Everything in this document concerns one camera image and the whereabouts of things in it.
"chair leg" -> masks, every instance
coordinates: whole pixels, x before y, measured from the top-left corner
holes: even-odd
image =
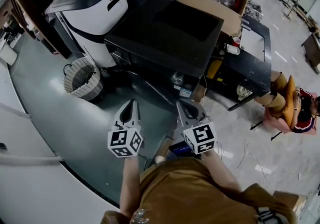
[[[278,137],[280,134],[282,133],[282,131],[280,131],[276,136],[273,136],[272,138],[271,138],[271,141],[273,141],[276,137]]]
[[[261,122],[259,122],[259,123],[257,123],[255,126],[252,126],[251,128],[250,128],[250,130],[253,130],[254,128],[256,128],[257,126],[259,126],[260,124],[262,124],[264,121],[261,121]]]

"white tile floor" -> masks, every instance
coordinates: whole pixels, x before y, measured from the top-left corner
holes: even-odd
[[[282,71],[287,78],[292,74],[297,86],[320,95],[320,76],[306,63],[301,47],[309,36],[307,26],[295,14],[291,22],[283,18],[283,11],[288,13],[288,9],[278,0],[254,1],[262,6],[264,18],[261,23],[270,29],[272,69]],[[276,130],[261,125],[250,131],[253,124],[262,120],[262,106],[251,101],[229,112],[226,105],[229,107],[233,103],[213,92],[208,92],[204,99],[204,107],[214,121],[218,140],[225,151],[223,161],[243,188],[257,182],[271,193],[281,190],[302,195],[317,189],[320,183],[320,134],[281,134],[271,142]],[[245,158],[236,169],[247,143]]]

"red shirt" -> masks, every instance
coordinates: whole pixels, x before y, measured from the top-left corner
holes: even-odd
[[[292,130],[295,133],[304,133],[312,129],[314,124],[314,118],[311,115],[310,105],[313,102],[313,96],[300,88],[301,93],[301,110],[298,116],[298,122],[294,129]]]

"gray basket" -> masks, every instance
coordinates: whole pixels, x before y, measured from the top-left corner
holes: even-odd
[[[103,81],[99,68],[89,58],[79,58],[64,72],[64,90],[78,98],[90,101],[100,94]]]

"person's arm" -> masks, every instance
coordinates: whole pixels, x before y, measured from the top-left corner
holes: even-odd
[[[124,161],[123,180],[120,195],[120,212],[131,219],[140,205],[140,174],[138,156],[127,157]]]
[[[205,161],[206,167],[208,168],[213,181],[218,186],[235,193],[242,192],[242,189],[235,176],[233,176],[231,171],[229,171],[214,150],[203,153],[202,159]]]
[[[294,92],[294,95],[293,95],[294,99],[293,99],[293,107],[297,110],[294,110],[294,113],[293,113],[293,118],[292,118],[292,122],[291,122],[291,125],[290,125],[290,129],[293,130],[296,126],[296,124],[298,123],[298,116],[300,114],[300,110],[301,110],[301,98],[300,98],[300,92],[298,90],[296,90]]]

